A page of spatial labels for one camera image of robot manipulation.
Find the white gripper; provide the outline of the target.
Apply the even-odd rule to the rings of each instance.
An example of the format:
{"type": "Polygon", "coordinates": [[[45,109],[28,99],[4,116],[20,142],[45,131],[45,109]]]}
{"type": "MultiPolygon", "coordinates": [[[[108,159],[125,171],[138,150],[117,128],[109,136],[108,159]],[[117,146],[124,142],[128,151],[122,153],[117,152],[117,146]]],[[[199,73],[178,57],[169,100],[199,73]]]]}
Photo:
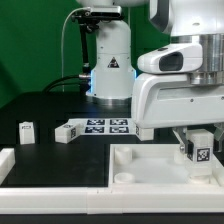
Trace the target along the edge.
{"type": "Polygon", "coordinates": [[[199,43],[169,44],[138,58],[131,118],[142,129],[174,127],[183,154],[188,140],[180,126],[217,123],[214,138],[224,140],[224,84],[199,81],[202,63],[199,43]]]}

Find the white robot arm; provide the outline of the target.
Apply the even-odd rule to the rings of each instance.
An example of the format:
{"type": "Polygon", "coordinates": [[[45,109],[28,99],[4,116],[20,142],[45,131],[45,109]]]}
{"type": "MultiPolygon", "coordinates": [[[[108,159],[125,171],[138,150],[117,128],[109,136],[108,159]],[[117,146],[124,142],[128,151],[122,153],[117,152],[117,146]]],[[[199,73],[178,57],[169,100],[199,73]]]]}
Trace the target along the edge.
{"type": "Polygon", "coordinates": [[[224,149],[224,0],[136,0],[148,5],[151,26],[136,29],[131,116],[139,130],[172,127],[181,138],[193,125],[214,124],[214,147],[224,149]]]}

